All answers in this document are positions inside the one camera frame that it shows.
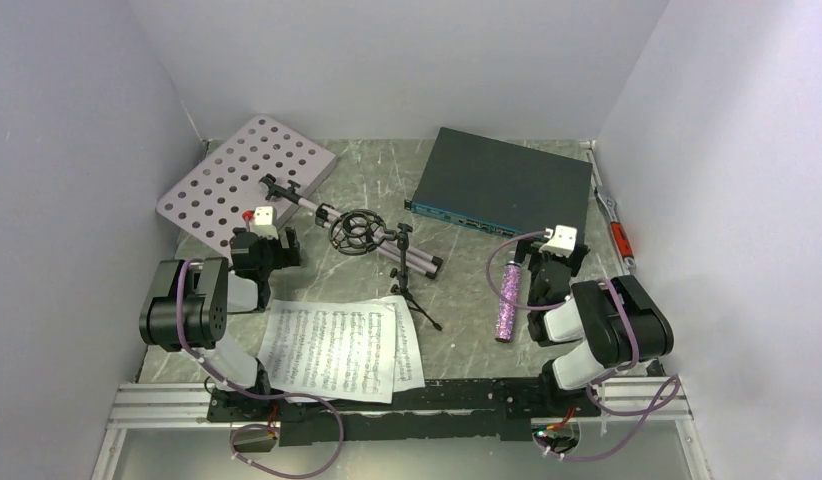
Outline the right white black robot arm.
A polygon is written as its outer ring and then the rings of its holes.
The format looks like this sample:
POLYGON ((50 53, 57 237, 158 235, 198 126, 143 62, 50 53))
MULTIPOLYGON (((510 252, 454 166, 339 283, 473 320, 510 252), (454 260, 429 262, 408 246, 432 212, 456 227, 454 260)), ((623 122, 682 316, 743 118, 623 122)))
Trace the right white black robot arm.
POLYGON ((542 347, 571 345, 539 375, 538 401, 561 415, 598 378, 669 354, 672 328, 632 275, 572 283, 589 248, 575 244, 558 253, 538 239, 517 243, 516 258, 529 259, 527 327, 542 347))

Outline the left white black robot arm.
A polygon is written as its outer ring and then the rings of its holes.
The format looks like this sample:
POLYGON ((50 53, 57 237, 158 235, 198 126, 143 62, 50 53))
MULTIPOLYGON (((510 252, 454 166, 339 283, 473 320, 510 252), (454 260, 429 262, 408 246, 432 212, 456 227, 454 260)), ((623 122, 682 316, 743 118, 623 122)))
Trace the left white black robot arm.
POLYGON ((294 228, 279 238, 243 227, 228 240, 230 256, 159 263, 139 316, 145 344, 181 352, 199 364, 235 407, 251 420, 266 417, 274 392, 262 362, 226 333, 228 308, 263 311, 273 272, 301 265, 294 228))

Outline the lilac perforated music stand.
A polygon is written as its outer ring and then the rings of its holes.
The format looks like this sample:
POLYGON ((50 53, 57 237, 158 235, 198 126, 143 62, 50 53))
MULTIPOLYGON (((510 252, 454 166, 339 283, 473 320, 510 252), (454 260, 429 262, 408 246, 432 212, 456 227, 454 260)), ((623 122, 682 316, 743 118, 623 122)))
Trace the lilac perforated music stand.
POLYGON ((317 205, 338 210, 367 208, 389 227, 414 229, 415 247, 437 255, 427 234, 434 223, 405 209, 433 143, 430 140, 311 140, 266 116, 248 120, 229 139, 211 144, 206 156, 164 193, 156 211, 199 242, 203 256, 230 254, 243 213, 267 204, 260 178, 271 174, 317 205))

